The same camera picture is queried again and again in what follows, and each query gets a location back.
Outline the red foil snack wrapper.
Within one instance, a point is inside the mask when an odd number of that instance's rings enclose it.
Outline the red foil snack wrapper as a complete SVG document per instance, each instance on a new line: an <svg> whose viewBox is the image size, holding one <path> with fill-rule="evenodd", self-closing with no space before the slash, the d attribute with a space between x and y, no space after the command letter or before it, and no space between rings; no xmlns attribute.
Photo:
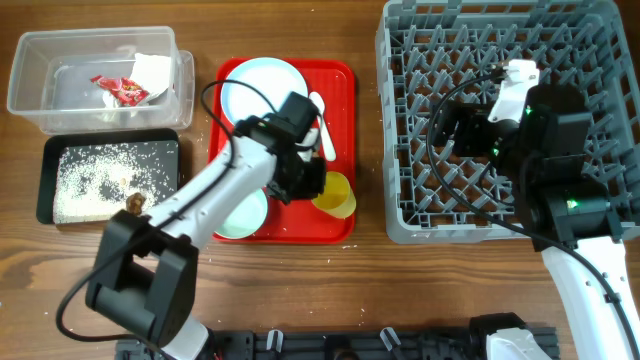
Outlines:
<svg viewBox="0 0 640 360"><path fill-rule="evenodd" d="M137 106L149 96L147 90L127 77L109 78L98 75L90 81L109 92L123 106Z"/></svg>

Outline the dark brown food scrap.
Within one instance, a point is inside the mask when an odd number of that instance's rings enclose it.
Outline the dark brown food scrap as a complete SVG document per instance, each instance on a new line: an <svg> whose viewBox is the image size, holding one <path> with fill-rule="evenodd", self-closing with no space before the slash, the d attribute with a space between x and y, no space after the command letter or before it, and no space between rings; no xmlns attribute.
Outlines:
<svg viewBox="0 0 640 360"><path fill-rule="evenodd" d="M126 199L126 211L135 216L141 215L145 202L146 197L140 192L136 192Z"/></svg>

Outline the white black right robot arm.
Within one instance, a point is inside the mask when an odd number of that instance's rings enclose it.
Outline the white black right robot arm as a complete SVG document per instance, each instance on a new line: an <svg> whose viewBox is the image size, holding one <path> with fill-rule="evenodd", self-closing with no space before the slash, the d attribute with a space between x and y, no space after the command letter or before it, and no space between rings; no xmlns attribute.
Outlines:
<svg viewBox="0 0 640 360"><path fill-rule="evenodd" d="M458 157L485 157L512 183L517 232L542 255L582 359L636 359L639 315L622 224L607 187L582 171L591 114L567 85L503 89L492 105L433 108L428 156L448 140Z"/></svg>

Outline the yellow plastic cup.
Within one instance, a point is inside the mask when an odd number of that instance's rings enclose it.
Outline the yellow plastic cup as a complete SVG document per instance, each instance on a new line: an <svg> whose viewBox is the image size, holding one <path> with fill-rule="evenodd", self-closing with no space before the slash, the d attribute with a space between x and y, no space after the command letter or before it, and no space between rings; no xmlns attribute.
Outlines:
<svg viewBox="0 0 640 360"><path fill-rule="evenodd" d="M330 171L326 173L323 193L312 204L334 218L346 219L355 212L357 201L348 178Z"/></svg>

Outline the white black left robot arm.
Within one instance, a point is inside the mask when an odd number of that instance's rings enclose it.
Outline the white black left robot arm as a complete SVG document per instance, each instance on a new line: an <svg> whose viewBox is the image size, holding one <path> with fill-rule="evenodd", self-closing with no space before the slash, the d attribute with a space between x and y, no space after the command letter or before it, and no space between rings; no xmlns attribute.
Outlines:
<svg viewBox="0 0 640 360"><path fill-rule="evenodd" d="M267 190L283 204L322 193L326 162L300 157L319 111L292 92L267 118L237 122L224 150L162 203L116 213L103 233L86 305L169 359L210 359L213 333L192 315L198 257L233 210Z"/></svg>

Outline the mint green bowl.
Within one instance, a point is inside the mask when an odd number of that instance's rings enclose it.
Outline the mint green bowl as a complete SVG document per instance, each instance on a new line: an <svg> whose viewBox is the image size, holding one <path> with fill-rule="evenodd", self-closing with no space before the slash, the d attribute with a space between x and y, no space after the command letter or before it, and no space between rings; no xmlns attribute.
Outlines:
<svg viewBox="0 0 640 360"><path fill-rule="evenodd" d="M214 232L227 239L246 238L258 231L268 214L268 200L262 189L248 195Z"/></svg>

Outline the white paper napkin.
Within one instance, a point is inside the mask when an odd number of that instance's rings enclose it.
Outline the white paper napkin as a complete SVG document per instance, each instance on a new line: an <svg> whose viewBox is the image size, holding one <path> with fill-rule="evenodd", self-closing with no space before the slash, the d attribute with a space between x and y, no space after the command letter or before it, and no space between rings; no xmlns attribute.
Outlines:
<svg viewBox="0 0 640 360"><path fill-rule="evenodd" d="M99 87L102 90L102 101L107 109L107 112L100 116L100 120L106 123L115 122L121 115L118 111L113 112L113 109L149 106L169 88L172 61L168 56L135 53L132 59L118 62L117 65L116 70L110 70L101 75L109 78L127 77L147 90L149 96L137 106L123 106L109 92Z"/></svg>

